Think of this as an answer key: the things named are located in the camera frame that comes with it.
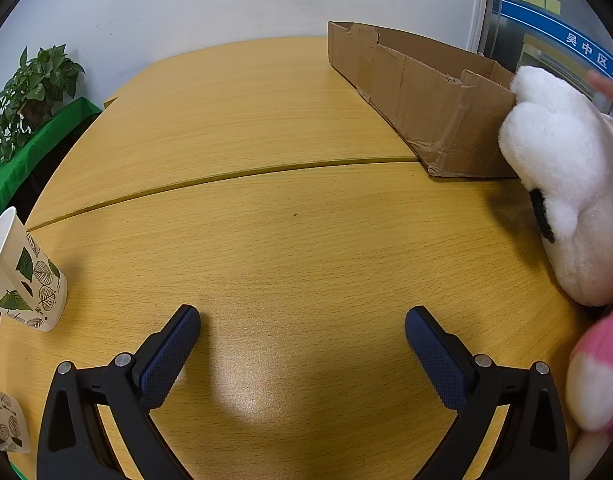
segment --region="potted plant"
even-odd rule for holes
[[[75,97],[81,65],[64,54],[65,45],[40,48],[38,56],[20,56],[20,67],[0,92],[0,163],[11,160],[40,126],[52,117],[53,105],[66,92]]]

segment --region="chinese character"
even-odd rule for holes
[[[603,56],[602,52],[598,52],[598,64],[607,67],[607,57]]]

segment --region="human hand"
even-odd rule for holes
[[[589,70],[587,81],[594,90],[605,94],[613,101],[613,79],[605,77],[595,70]]]

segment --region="plant pot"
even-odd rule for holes
[[[46,99],[36,101],[29,99],[22,107],[22,116],[29,121],[29,126],[32,132],[35,132],[42,124],[46,122],[46,116],[51,117],[51,106]]]

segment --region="metal screw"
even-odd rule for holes
[[[546,375],[549,373],[549,365],[546,363],[543,363],[542,361],[538,361],[536,363],[536,372],[538,372],[541,375]]]
[[[488,355],[478,354],[475,356],[475,364],[481,368],[488,368],[493,364],[493,361]]]
[[[130,354],[119,354],[115,356],[115,359],[113,360],[113,362],[115,364],[117,364],[118,366],[126,366],[131,362],[131,355]]]
[[[71,370],[71,363],[69,361],[64,361],[58,365],[58,373],[60,375],[64,375],[69,370]]]

